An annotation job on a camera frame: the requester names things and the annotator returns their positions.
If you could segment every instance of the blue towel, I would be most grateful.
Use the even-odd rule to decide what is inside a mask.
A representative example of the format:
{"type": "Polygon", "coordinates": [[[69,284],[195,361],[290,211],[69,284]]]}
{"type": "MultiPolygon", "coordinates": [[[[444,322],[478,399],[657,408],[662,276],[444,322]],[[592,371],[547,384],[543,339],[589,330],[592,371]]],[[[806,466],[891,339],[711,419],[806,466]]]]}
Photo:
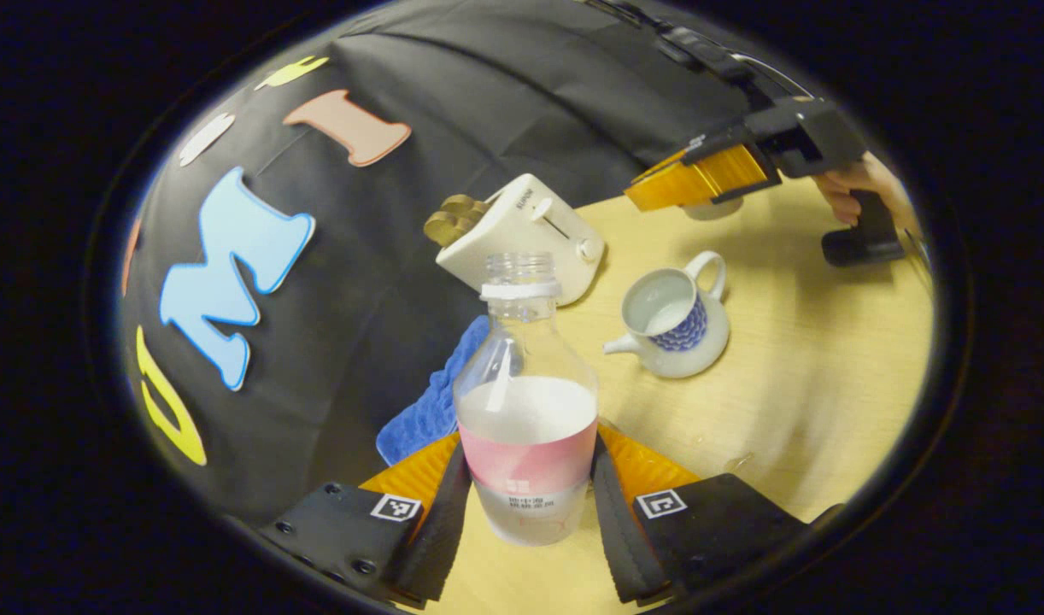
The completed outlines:
{"type": "Polygon", "coordinates": [[[420,400],[402,409],[378,432],[378,452],[385,463],[396,465],[457,429],[453,381],[487,337],[488,317],[477,316],[460,336],[445,369],[431,374],[431,384],[420,400]]]}

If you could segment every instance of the table surface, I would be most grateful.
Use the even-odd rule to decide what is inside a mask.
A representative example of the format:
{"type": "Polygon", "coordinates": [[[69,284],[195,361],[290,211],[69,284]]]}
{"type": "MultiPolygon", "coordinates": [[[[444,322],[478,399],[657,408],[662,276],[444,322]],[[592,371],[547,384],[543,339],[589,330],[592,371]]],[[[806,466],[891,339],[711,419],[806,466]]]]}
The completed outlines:
{"type": "MultiPolygon", "coordinates": [[[[640,213],[626,197],[576,211],[607,254],[588,293],[557,310],[557,328],[599,375],[599,415],[702,478],[734,472],[804,522],[853,497],[924,385],[933,285],[916,250],[884,265],[826,264],[821,237],[843,226],[811,180],[746,195],[718,220],[640,213]],[[728,265],[731,337],[716,363],[667,380],[635,354],[601,354],[623,334],[628,285],[706,250],[728,265]]],[[[713,276],[710,265],[702,288],[713,276]]],[[[533,548],[496,538],[473,491],[443,599],[425,613],[641,611],[617,599],[592,494],[579,530],[533,548]]]]}

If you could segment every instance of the water bottle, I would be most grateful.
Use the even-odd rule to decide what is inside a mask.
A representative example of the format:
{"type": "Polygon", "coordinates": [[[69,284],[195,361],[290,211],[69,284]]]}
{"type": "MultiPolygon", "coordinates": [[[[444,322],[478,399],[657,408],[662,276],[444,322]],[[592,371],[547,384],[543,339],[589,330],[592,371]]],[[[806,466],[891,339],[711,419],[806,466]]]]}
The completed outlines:
{"type": "Polygon", "coordinates": [[[490,334],[453,385],[465,460],[493,533],[552,544],[579,526],[597,375],[557,334],[550,254],[496,254],[487,267],[490,334]]]}

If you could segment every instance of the teapot handle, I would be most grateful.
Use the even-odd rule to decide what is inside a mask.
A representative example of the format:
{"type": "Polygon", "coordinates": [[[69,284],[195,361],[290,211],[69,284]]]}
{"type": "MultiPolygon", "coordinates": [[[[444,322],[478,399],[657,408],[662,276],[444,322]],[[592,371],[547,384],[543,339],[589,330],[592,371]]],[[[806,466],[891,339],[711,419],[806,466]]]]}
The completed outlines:
{"type": "Polygon", "coordinates": [[[723,295],[723,284],[727,282],[727,263],[723,257],[710,250],[702,252],[685,266],[684,270],[690,278],[696,280],[701,277],[701,271],[705,268],[705,265],[708,265],[711,261],[716,261],[717,271],[716,281],[712,283],[712,288],[708,290],[708,295],[718,301],[723,295]]]}

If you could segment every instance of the hand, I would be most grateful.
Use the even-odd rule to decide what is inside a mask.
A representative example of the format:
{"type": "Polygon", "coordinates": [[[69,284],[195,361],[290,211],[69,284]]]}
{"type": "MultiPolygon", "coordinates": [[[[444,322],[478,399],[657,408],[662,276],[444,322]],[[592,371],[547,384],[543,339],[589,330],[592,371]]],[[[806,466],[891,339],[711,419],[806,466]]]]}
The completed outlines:
{"type": "Polygon", "coordinates": [[[863,160],[824,172],[823,175],[813,175],[812,180],[830,203],[839,221],[857,224],[860,203],[849,191],[871,190],[878,192],[882,203],[891,210],[895,227],[909,231],[914,237],[921,237],[914,205],[905,194],[905,188],[873,152],[864,152],[863,160]]]}

